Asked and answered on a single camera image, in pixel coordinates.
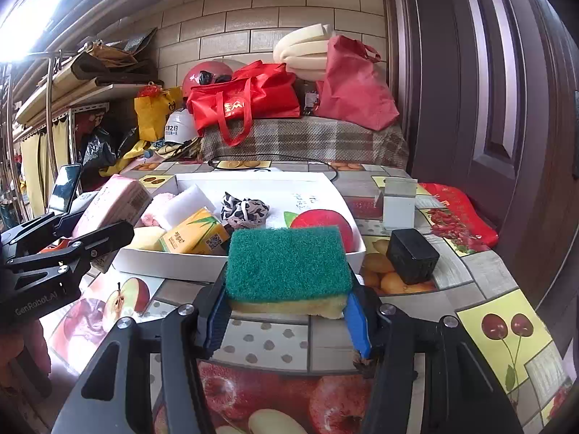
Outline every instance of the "yellow curtain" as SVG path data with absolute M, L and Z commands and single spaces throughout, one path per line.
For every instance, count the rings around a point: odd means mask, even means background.
M 60 168 L 69 163 L 68 120 L 59 122 L 56 125 L 53 124 L 52 133 L 54 137 L 54 156 L 56 157 L 57 167 Z M 24 174 L 26 175 L 28 200 L 30 200 L 30 206 L 35 217 L 44 214 L 46 210 L 41 178 L 43 181 L 48 181 L 49 192 L 52 192 L 54 186 L 52 174 L 50 173 L 50 165 L 46 156 L 46 146 L 47 138 L 45 133 L 35 134 L 21 142 L 22 165 L 24 166 Z

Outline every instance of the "green scouring pad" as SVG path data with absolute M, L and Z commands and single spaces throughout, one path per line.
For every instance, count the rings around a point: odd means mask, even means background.
M 289 303 L 345 295 L 351 287 L 337 227 L 233 233 L 225 277 L 233 300 Z

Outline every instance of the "phone screen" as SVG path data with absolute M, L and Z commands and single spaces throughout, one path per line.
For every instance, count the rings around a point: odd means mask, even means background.
M 54 212 L 55 215 L 68 213 L 80 181 L 80 172 L 82 172 L 80 164 L 65 165 L 60 168 L 52 195 L 48 200 L 48 212 Z

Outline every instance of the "cardboard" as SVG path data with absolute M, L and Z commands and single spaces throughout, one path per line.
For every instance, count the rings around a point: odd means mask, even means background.
M 301 213 L 311 209 L 331 209 L 341 213 L 352 227 L 356 251 L 346 253 L 354 272 L 359 272 L 366 247 L 344 199 L 323 173 L 289 171 L 219 171 L 189 173 L 167 179 L 152 195 L 172 192 L 179 194 L 198 185 L 207 198 L 221 210 L 227 191 L 238 198 L 259 199 L 271 209 L 267 228 L 285 228 L 285 212 Z M 143 274 L 182 281 L 215 282 L 227 256 L 176 255 L 159 251 L 122 248 L 113 266 L 123 272 Z

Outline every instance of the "yellow tissue pack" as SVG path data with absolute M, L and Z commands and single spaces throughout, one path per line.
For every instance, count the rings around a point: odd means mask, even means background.
M 165 233 L 159 241 L 169 253 L 212 255 L 228 239 L 222 224 L 204 207 Z

